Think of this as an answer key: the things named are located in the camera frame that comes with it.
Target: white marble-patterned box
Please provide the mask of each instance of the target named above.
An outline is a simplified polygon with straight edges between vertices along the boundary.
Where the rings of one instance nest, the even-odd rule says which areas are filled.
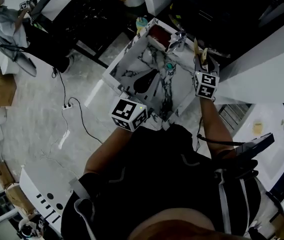
[[[150,29],[158,25],[169,34],[177,32],[154,18],[122,50],[103,74],[103,79],[118,94],[127,92],[154,111],[150,120],[156,128],[167,128],[195,99],[193,41],[187,39],[182,52],[165,53],[149,36]],[[136,79],[157,70],[158,83],[153,96],[137,93],[133,89]]]

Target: black cable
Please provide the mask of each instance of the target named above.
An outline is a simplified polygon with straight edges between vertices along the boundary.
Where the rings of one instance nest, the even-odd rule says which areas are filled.
[[[65,87],[64,82],[63,82],[63,80],[62,80],[62,76],[61,76],[60,71],[58,71],[58,74],[60,75],[61,82],[62,82],[62,85],[63,85],[63,88],[64,88],[64,107],[66,108],[66,96],[67,96],[67,94],[66,94],[66,87]],[[57,77],[57,73],[53,71],[53,72],[52,72],[52,78],[56,78],[56,77]],[[101,142],[98,138],[92,136],[92,135],[88,132],[88,130],[87,130],[85,124],[84,124],[84,121],[83,121],[83,112],[82,112],[82,108],[81,108],[81,103],[80,103],[80,101],[79,101],[77,98],[71,97],[71,98],[69,98],[68,101],[67,101],[67,104],[68,104],[68,105],[70,105],[70,100],[71,100],[71,99],[74,99],[74,100],[76,100],[76,101],[78,102],[78,105],[79,105],[79,107],[80,107],[80,112],[81,112],[82,125],[83,125],[83,127],[84,127],[86,133],[87,133],[89,136],[91,136],[93,139],[96,139],[98,142],[100,142],[100,143],[102,144],[102,142]]]
[[[9,49],[8,46],[9,46],[9,47],[12,47],[12,48],[18,48],[18,50]],[[23,50],[23,47],[19,47],[19,46],[0,44],[0,47],[1,47],[1,48],[4,48],[4,49],[7,49],[7,50],[9,50],[9,51],[11,51],[11,52],[31,54],[31,53],[29,53],[29,52]]]
[[[58,74],[60,75],[61,82],[62,82],[62,85],[63,85],[63,88],[64,88],[64,103],[63,103],[63,105],[64,105],[64,107],[66,108],[66,98],[67,98],[66,87],[65,87],[64,82],[63,82],[63,80],[62,80],[62,76],[61,76],[60,71],[58,71]]]
[[[199,135],[199,133],[200,133],[202,121],[203,121],[203,117],[201,116],[200,122],[198,123],[198,130],[197,130],[197,134],[196,134],[197,143],[196,143],[196,150],[195,150],[195,152],[198,152],[198,150],[199,150],[199,148],[200,148],[200,142],[199,142],[199,137],[198,137],[198,135]]]
[[[88,132],[88,130],[87,130],[85,124],[84,124],[84,121],[83,121],[83,112],[82,112],[82,108],[81,108],[81,103],[80,103],[80,101],[79,101],[77,98],[71,97],[71,98],[68,99],[67,104],[70,104],[70,100],[71,100],[71,99],[74,99],[74,100],[76,100],[76,101],[78,102],[78,105],[79,105],[79,107],[80,107],[80,112],[81,112],[82,125],[83,125],[83,127],[84,127],[86,133],[87,133],[89,136],[91,136],[93,139],[96,139],[98,142],[100,142],[100,143],[102,144],[102,142],[101,142],[98,138],[92,136],[92,135]]]
[[[197,132],[197,139],[199,140],[203,140],[205,142],[209,142],[209,143],[215,143],[215,144],[223,144],[226,146],[241,146],[243,144],[245,144],[245,142],[233,142],[233,141],[218,141],[218,140],[211,140],[208,139],[206,137],[203,137],[201,134],[199,134],[199,132]]]

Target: table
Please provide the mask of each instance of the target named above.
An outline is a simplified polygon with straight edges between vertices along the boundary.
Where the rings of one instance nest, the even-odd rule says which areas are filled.
[[[39,0],[30,13],[33,22],[41,25],[57,42],[107,68],[99,57],[124,28],[121,3],[117,0],[71,0],[54,20],[50,20],[42,13],[50,1]],[[78,41],[95,54],[78,45]]]

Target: cable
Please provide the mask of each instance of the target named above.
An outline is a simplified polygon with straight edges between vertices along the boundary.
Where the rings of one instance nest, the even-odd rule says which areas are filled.
[[[67,96],[67,94],[66,94],[66,87],[65,87],[65,85],[64,85],[64,82],[63,82],[63,79],[62,79],[62,76],[61,76],[60,71],[58,71],[58,74],[60,75],[61,82],[62,82],[63,89],[64,89],[64,104],[63,104],[63,105],[64,105],[64,107],[66,108],[66,96]],[[52,72],[52,78],[56,78],[56,77],[57,77],[57,73],[55,73],[55,72],[53,71],[53,72]],[[67,101],[67,104],[68,104],[68,105],[70,105],[70,100],[71,100],[71,99],[74,99],[74,100],[76,100],[76,101],[78,102],[78,105],[79,105],[79,107],[80,107],[80,112],[81,112],[82,125],[83,125],[83,127],[84,127],[86,133],[87,133],[89,136],[91,136],[93,139],[96,139],[98,142],[100,142],[100,143],[102,144],[102,142],[101,142],[98,138],[92,136],[92,135],[88,132],[88,130],[87,130],[85,124],[84,124],[84,121],[83,121],[83,112],[82,112],[82,108],[81,108],[81,103],[80,103],[80,101],[79,101],[77,98],[71,97],[71,98],[69,98],[68,101]]]
[[[101,142],[98,138],[92,136],[92,135],[88,132],[88,130],[87,130],[85,124],[84,124],[84,121],[83,121],[83,112],[82,112],[82,108],[81,108],[81,103],[80,103],[80,101],[79,101],[77,98],[71,97],[71,98],[68,99],[67,104],[70,104],[70,100],[71,100],[71,99],[74,99],[74,100],[76,100],[76,101],[78,102],[78,105],[79,105],[79,107],[80,107],[80,112],[81,112],[82,125],[83,125],[83,127],[84,127],[86,133],[87,133],[89,136],[91,136],[93,139],[96,139],[98,142],[100,142],[100,143],[102,144],[102,142]]]
[[[66,118],[64,117],[63,115],[63,109],[61,109],[61,115],[66,123],[66,131],[65,131],[65,134],[62,136],[62,137],[58,137],[52,144],[51,144],[51,147],[50,147],[50,152],[48,153],[47,156],[49,156],[51,154],[51,151],[52,151],[52,146],[57,143],[58,139],[63,139],[65,136],[67,136],[67,133],[68,133],[68,129],[69,129],[69,125],[68,125],[68,121],[66,120]]]
[[[202,121],[203,121],[203,117],[201,116],[200,118],[200,122],[198,123],[198,130],[197,130],[197,134],[196,134],[196,137],[197,137],[197,143],[196,143],[196,149],[195,149],[195,152],[198,152],[199,148],[200,148],[200,142],[199,142],[199,133],[200,133],[200,129],[201,129],[201,124],[202,124]]]
[[[63,85],[63,88],[64,88],[64,102],[63,102],[63,105],[64,107],[66,107],[66,97],[67,97],[67,94],[66,94],[66,87],[64,85],[64,82],[62,80],[62,76],[61,76],[61,72],[58,71],[58,74],[60,75],[60,78],[61,78],[61,82],[62,82],[62,85]]]
[[[69,170],[69,169],[63,167],[57,160],[55,160],[55,159],[53,159],[53,158],[49,158],[46,154],[44,154],[44,152],[43,152],[42,149],[40,149],[40,150],[41,150],[41,152],[42,152],[42,154],[43,154],[43,156],[41,156],[40,159],[46,158],[46,159],[48,159],[48,160],[52,160],[52,161],[56,162],[59,166],[61,166],[61,168],[63,168],[64,170],[67,170],[67,171],[73,173],[73,174],[75,175],[75,177],[79,178],[79,176],[78,176],[74,171]]]
[[[197,134],[197,138],[208,143],[222,144],[226,146],[242,146],[243,144],[245,144],[245,142],[211,140],[206,137],[203,137],[201,134]]]

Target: person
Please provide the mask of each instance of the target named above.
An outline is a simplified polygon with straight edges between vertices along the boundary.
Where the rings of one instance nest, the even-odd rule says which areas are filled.
[[[9,44],[7,49],[19,48],[34,55],[40,60],[56,68],[61,73],[70,69],[74,57],[66,57],[67,49],[57,43],[45,31],[38,29],[25,19],[30,8],[17,11],[4,6],[5,0],[0,0],[0,37]]]
[[[214,103],[200,98],[200,106],[205,137],[232,142]],[[89,198],[74,188],[62,214],[63,239],[243,239],[260,207],[258,184],[250,173],[243,173],[246,193],[240,177],[225,181],[226,227],[221,179],[210,165],[235,153],[230,145],[207,145],[211,159],[193,150],[192,134],[177,124],[166,131],[117,128],[87,160],[78,182]]]

